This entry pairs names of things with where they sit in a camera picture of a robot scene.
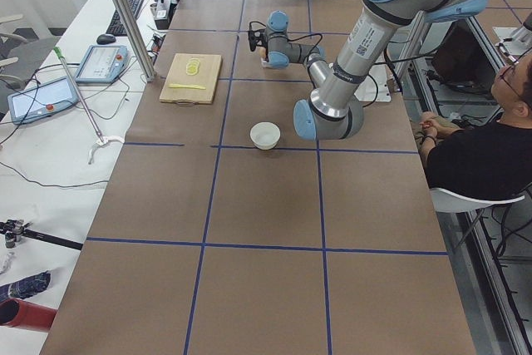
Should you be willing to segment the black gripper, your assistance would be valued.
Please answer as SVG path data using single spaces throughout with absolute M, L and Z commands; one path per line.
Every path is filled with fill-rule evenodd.
M 259 29 L 257 33 L 257 46 L 262 49 L 263 52 L 268 51 L 268 35 L 265 29 Z

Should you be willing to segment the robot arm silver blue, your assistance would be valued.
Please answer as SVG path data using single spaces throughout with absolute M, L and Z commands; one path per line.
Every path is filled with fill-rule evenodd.
M 282 69 L 303 64 L 314 89 L 293 109 L 293 125 L 305 140 L 341 140 L 360 131 L 363 106 L 355 91 L 385 51 L 400 27 L 423 12 L 427 22 L 447 22 L 474 16 L 488 0 L 362 0 L 362 13 L 333 64 L 327 64 L 319 46 L 288 39 L 288 16 L 274 11 L 263 29 L 249 30 L 251 49 L 265 50 L 263 65 Z

